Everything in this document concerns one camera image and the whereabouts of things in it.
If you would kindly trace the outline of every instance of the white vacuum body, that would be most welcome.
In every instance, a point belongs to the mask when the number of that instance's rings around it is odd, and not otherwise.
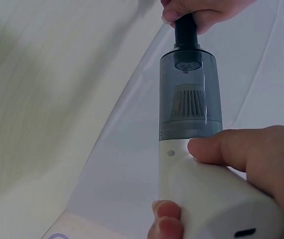
[[[189,139],[223,128],[219,82],[191,14],[175,23],[175,40],[160,62],[159,199],[182,207],[184,239],[281,239],[284,215],[272,198],[188,153]]]

